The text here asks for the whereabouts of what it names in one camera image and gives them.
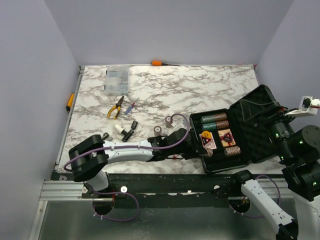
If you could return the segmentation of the brown 100 chip roll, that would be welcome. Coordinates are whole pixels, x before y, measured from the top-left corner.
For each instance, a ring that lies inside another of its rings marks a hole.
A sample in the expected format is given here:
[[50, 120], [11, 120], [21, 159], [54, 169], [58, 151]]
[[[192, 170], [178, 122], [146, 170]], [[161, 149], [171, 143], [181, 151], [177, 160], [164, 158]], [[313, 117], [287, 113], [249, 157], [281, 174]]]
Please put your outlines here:
[[166, 116], [166, 117], [165, 117], [165, 127], [166, 127], [167, 129], [173, 128], [173, 119], [172, 119], [171, 116]]
[[155, 126], [153, 128], [153, 133], [155, 137], [160, 137], [162, 135], [162, 128], [160, 126]]

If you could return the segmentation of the black poker set case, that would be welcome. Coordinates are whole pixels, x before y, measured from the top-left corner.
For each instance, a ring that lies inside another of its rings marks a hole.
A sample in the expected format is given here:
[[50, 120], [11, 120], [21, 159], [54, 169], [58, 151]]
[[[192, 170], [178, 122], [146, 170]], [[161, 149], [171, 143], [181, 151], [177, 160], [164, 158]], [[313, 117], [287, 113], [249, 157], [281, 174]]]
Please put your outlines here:
[[[269, 104], [276, 103], [271, 90], [266, 85], [259, 85], [229, 108], [197, 112], [190, 115], [189, 122], [195, 138], [201, 142], [202, 130], [201, 117], [226, 113], [229, 127], [215, 130], [207, 130], [212, 133], [217, 149], [212, 150], [211, 157], [201, 157], [203, 170], [206, 174], [215, 174], [232, 169], [242, 168], [250, 163], [264, 162], [276, 155], [275, 146], [265, 128], [255, 126], [246, 119], [254, 113], [258, 113]], [[236, 145], [240, 147], [241, 153], [234, 156], [225, 156], [219, 130], [230, 129]]]

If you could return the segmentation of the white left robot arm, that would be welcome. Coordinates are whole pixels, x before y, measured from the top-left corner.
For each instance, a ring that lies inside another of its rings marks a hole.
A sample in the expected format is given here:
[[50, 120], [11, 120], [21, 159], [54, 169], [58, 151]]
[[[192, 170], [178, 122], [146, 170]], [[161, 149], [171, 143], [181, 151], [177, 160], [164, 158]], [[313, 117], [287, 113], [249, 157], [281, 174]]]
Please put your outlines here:
[[95, 134], [69, 150], [69, 162], [63, 168], [72, 173], [74, 182], [87, 182], [99, 197], [104, 198], [111, 191], [108, 174], [103, 172], [107, 164], [159, 162], [173, 155], [181, 155], [187, 160], [204, 152], [193, 132], [184, 128], [140, 142], [109, 142]]

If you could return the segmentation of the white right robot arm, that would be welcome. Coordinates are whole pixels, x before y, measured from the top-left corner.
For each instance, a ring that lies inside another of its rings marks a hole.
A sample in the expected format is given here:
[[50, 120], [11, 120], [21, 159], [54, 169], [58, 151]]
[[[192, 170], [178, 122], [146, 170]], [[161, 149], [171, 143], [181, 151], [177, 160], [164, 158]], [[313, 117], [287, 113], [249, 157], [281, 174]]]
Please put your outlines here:
[[290, 123], [307, 111], [289, 111], [278, 102], [241, 100], [244, 122], [265, 128], [280, 158], [283, 177], [294, 198], [297, 219], [287, 214], [261, 188], [248, 170], [231, 176], [230, 191], [248, 197], [268, 220], [278, 240], [320, 238], [320, 128], [307, 125], [295, 132]]

